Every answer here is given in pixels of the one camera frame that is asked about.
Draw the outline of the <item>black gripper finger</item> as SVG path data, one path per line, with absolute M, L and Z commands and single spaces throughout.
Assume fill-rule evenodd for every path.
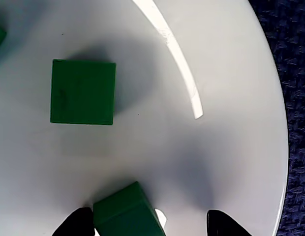
M 208 236 L 251 236 L 251 234 L 228 214 L 211 209 L 207 213 Z
M 54 231 L 52 236 L 94 236 L 93 212 L 81 207 L 72 212 Z

